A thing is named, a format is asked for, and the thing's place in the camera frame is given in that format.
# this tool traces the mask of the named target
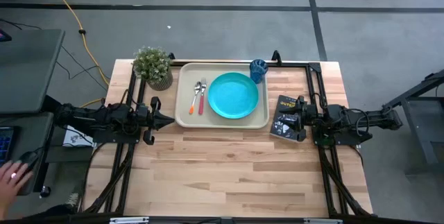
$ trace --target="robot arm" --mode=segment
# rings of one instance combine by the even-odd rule
[[[174,119],[159,112],[161,103],[158,97],[153,97],[150,105],[151,111],[143,103],[135,111],[123,103],[102,105],[97,110],[91,110],[67,103],[54,112],[55,124],[71,125],[98,143],[137,143],[141,127],[148,127],[143,139],[148,145],[153,145],[152,130],[159,130],[173,123]]]
[[[300,132],[298,141],[306,137],[304,126],[316,127],[314,134],[320,135],[322,140],[319,145],[357,145],[372,138],[368,132],[370,127],[397,130],[402,126],[397,112],[391,108],[364,112],[341,105],[328,105],[324,110],[324,114],[319,114],[316,105],[308,105],[304,97],[299,96],[294,107],[281,110],[281,113],[296,116],[295,121],[284,121],[284,124]]]

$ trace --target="blue plate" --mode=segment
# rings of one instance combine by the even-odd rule
[[[249,77],[236,72],[220,75],[208,90],[211,108],[229,119],[248,116],[258,102],[259,91],[256,84]]]

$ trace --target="person's hand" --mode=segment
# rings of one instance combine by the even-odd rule
[[[24,174],[27,168],[27,164],[11,161],[0,168],[0,220],[5,219],[6,212],[20,188],[33,176],[31,171]]]

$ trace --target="concrete floor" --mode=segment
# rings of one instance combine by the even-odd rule
[[[0,0],[0,2],[60,3],[60,0]],[[68,0],[69,3],[144,5],[309,6],[309,0]],[[316,0],[325,7],[442,8],[443,0]],[[114,60],[131,58],[142,45],[162,46],[177,58],[270,58],[273,50],[285,60],[319,60],[310,12],[246,11],[109,11],[77,10],[87,29],[89,47],[104,72]],[[67,10],[0,9],[0,18],[66,31],[64,46],[85,67],[93,64]],[[339,61],[350,107],[376,110],[426,75],[444,67],[443,13],[319,13],[327,59]],[[18,29],[0,23],[12,35]],[[66,53],[59,62],[72,74],[81,71]],[[99,74],[92,74],[99,80]],[[81,105],[105,96],[83,74],[68,80],[56,67],[49,94],[61,102]],[[405,124],[401,109],[397,109]],[[363,144],[364,168],[374,212],[383,217],[442,223],[442,178],[407,178],[404,171],[424,163],[408,126],[400,130],[372,129]],[[48,179],[57,188],[50,198],[33,194],[20,198],[11,215],[27,215],[61,203],[84,171],[82,164],[53,167]]]

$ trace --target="book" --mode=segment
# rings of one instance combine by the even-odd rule
[[[283,119],[287,121],[296,120],[295,115],[283,114],[280,112],[280,110],[294,107],[294,105],[296,104],[296,99],[288,96],[279,95],[277,101],[278,102],[276,105],[275,116],[273,117],[273,123],[271,124],[270,134],[276,137],[287,139],[289,141],[297,141],[298,132],[295,132],[294,130],[290,129],[289,126],[286,126],[280,121]]]

